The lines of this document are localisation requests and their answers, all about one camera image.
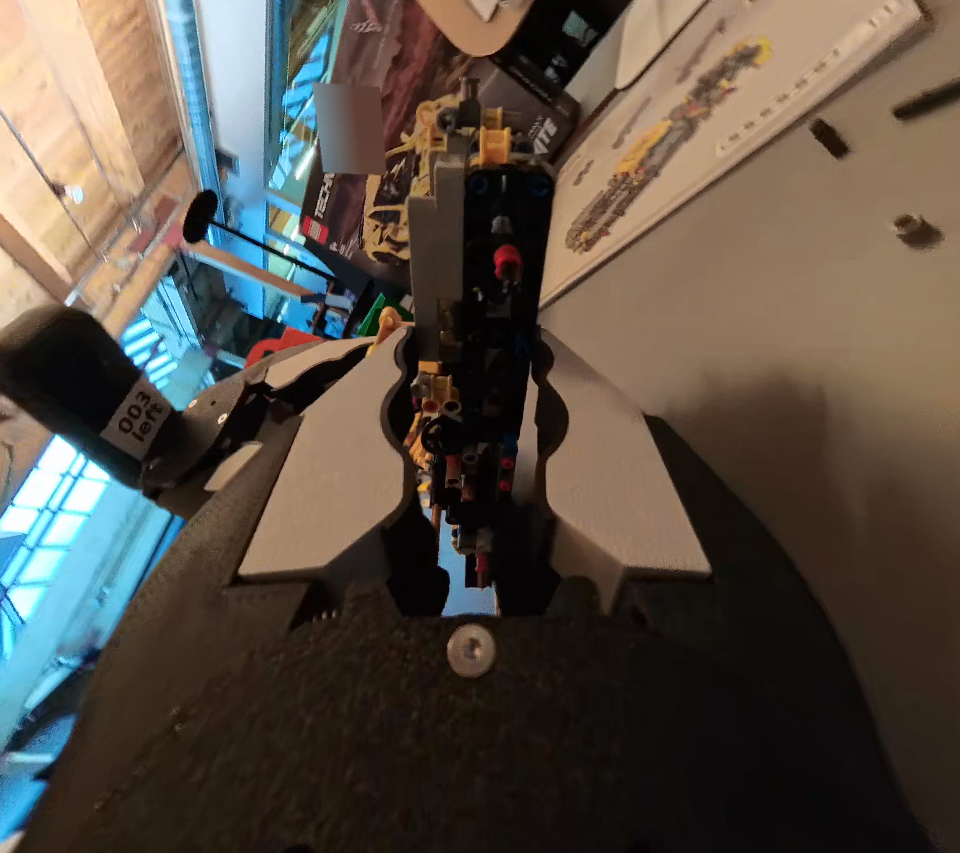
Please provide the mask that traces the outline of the black connector pin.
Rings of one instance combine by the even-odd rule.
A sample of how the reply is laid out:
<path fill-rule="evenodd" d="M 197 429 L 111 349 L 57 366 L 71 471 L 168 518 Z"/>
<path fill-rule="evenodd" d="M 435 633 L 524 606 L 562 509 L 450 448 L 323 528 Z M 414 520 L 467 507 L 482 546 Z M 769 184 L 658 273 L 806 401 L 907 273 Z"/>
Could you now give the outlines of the black connector pin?
<path fill-rule="evenodd" d="M 816 143 L 835 160 L 843 160 L 851 155 L 851 147 L 839 131 L 821 117 L 813 119 L 809 132 Z"/>
<path fill-rule="evenodd" d="M 892 115 L 900 123 L 910 123 L 959 103 L 959 79 L 919 93 L 895 105 Z"/>

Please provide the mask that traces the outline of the orange tote bag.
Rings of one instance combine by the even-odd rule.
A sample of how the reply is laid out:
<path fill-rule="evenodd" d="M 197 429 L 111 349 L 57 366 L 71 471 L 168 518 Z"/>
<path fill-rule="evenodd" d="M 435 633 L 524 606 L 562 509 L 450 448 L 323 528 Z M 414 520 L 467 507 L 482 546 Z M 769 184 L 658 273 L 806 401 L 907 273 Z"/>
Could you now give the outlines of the orange tote bag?
<path fill-rule="evenodd" d="M 324 337 L 288 327 L 280 336 L 262 339 L 255 343 L 246 355 L 244 368 L 250 368 L 270 356 L 287 350 L 312 346 L 326 341 Z"/>

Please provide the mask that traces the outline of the toy car chassis model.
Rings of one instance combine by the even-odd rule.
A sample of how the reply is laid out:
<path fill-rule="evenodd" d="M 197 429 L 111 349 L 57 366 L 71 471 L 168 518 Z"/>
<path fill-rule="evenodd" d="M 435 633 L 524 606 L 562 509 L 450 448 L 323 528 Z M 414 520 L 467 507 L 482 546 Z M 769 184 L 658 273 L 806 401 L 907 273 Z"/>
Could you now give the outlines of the toy car chassis model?
<path fill-rule="evenodd" d="M 425 101 L 388 153 L 407 195 L 368 217 L 399 228 L 409 257 L 416 371 L 404 446 L 431 524 L 448 525 L 464 586 L 495 584 L 512 505 L 545 274 L 555 181 L 520 116 L 481 98 L 477 78 Z"/>

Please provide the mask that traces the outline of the open instruction booklet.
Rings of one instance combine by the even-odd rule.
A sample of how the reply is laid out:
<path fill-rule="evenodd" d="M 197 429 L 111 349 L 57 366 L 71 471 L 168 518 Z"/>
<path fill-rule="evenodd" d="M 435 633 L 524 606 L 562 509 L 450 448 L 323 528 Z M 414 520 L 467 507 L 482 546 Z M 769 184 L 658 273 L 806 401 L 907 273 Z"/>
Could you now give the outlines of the open instruction booklet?
<path fill-rule="evenodd" d="M 917 0 L 635 0 L 628 14 L 618 97 L 558 175 L 541 307 L 925 23 Z"/>

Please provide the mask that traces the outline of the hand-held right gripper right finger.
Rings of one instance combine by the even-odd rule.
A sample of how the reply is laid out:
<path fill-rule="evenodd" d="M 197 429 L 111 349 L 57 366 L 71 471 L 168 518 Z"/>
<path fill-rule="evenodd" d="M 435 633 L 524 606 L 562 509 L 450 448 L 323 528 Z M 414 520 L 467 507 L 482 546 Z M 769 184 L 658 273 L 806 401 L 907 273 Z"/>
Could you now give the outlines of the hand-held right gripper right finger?
<path fill-rule="evenodd" d="M 512 502 L 498 533 L 498 611 L 542 615 L 588 581 L 601 613 L 637 587 L 698 590 L 713 567 L 642 411 L 546 329 L 537 331 Z"/>

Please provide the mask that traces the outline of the toy car set box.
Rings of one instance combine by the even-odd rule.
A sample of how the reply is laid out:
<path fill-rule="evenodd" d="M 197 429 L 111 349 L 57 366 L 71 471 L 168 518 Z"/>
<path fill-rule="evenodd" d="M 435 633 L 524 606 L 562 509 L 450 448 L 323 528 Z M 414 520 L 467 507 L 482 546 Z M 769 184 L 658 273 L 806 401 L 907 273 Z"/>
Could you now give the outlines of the toy car set box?
<path fill-rule="evenodd" d="M 477 81 L 482 106 L 502 108 L 504 125 L 546 162 L 578 126 L 579 104 L 536 67 L 505 51 L 462 52 L 416 0 L 347 1 L 332 81 L 379 89 L 385 173 L 336 174 L 316 151 L 299 224 L 308 250 L 410 289 L 406 201 L 430 194 L 433 154 L 446 144 L 438 117 L 461 103 L 466 79 Z"/>

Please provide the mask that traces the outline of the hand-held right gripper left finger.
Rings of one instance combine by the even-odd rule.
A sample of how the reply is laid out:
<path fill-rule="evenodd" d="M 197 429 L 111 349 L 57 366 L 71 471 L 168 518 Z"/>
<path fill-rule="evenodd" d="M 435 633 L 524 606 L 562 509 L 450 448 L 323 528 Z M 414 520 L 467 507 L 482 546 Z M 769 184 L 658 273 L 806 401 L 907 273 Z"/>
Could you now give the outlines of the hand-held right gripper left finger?
<path fill-rule="evenodd" d="M 238 578 L 306 583 L 341 608 L 353 589 L 384 586 L 400 612 L 435 617 L 450 594 L 417 471 L 391 424 L 409 398 L 411 327 L 373 343 L 310 404 L 270 492 Z"/>

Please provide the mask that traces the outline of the large bright window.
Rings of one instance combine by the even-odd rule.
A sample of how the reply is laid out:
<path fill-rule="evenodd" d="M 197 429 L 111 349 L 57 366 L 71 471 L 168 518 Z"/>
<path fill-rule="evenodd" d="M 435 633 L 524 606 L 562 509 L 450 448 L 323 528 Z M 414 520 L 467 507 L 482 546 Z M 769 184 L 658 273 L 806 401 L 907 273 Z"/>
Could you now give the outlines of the large bright window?
<path fill-rule="evenodd" d="M 66 561 L 84 538 L 105 548 L 182 521 L 53 438 L 2 512 L 1 655 L 9 661 Z"/>

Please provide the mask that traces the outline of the small grey bush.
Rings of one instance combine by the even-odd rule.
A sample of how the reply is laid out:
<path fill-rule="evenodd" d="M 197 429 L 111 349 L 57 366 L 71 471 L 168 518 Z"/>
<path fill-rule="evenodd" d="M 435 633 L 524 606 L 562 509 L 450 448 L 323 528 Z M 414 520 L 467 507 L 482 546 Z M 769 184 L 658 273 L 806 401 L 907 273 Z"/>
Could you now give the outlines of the small grey bush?
<path fill-rule="evenodd" d="M 938 227 L 919 215 L 902 214 L 892 225 L 899 241 L 912 250 L 930 251 L 939 247 L 944 239 Z"/>

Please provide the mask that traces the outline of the green plastic bin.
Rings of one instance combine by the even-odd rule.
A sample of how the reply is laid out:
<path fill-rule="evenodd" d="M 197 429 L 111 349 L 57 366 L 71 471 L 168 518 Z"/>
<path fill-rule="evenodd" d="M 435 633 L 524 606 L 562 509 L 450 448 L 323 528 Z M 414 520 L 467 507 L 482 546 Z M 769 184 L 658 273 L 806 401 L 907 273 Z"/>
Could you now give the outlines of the green plastic bin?
<path fill-rule="evenodd" d="M 405 301 L 380 293 L 356 328 L 355 336 L 359 339 L 374 337 L 384 325 L 395 327 L 403 323 L 413 323 L 414 319 L 414 314 Z"/>

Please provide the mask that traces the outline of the grey desk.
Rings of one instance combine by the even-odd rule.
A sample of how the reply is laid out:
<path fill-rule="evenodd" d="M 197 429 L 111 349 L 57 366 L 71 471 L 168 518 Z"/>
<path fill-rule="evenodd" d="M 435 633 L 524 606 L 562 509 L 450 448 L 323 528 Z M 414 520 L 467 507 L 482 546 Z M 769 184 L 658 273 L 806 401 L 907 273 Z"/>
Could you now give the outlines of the grey desk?
<path fill-rule="evenodd" d="M 958 0 L 836 103 L 564 296 L 545 326 L 665 419 L 786 548 L 851 652 L 922 825 L 958 851 Z M 906 247 L 901 215 L 942 231 Z"/>

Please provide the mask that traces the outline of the black boom pole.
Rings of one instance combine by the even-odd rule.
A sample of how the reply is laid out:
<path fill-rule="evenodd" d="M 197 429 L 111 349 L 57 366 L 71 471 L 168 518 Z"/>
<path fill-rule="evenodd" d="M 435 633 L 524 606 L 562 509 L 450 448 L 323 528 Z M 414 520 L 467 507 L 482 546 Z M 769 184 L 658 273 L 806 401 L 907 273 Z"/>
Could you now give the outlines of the black boom pole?
<path fill-rule="evenodd" d="M 282 259 L 296 268 L 307 271 L 322 279 L 330 280 L 332 274 L 297 259 L 281 250 L 275 250 L 269 244 L 247 235 L 231 227 L 228 223 L 218 219 L 220 208 L 219 194 L 213 189 L 204 189 L 196 194 L 186 211 L 183 223 L 183 237 L 187 244 L 197 246 L 200 241 L 206 240 L 211 229 L 219 230 L 223 234 L 233 236 L 245 244 L 262 250 L 270 256 Z"/>

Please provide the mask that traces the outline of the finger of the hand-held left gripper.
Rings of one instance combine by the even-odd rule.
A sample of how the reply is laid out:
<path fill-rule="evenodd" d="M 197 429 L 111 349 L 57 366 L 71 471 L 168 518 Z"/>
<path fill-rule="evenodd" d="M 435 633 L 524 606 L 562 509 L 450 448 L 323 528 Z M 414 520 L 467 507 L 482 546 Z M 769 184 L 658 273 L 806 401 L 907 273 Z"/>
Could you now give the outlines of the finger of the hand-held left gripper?
<path fill-rule="evenodd" d="M 210 495 L 222 492 L 254 459 L 262 449 L 261 442 L 246 442 L 228 455 L 213 471 L 203 486 Z"/>
<path fill-rule="evenodd" d="M 267 397 L 303 413 L 362 362 L 375 337 L 319 342 L 278 354 L 264 377 Z"/>

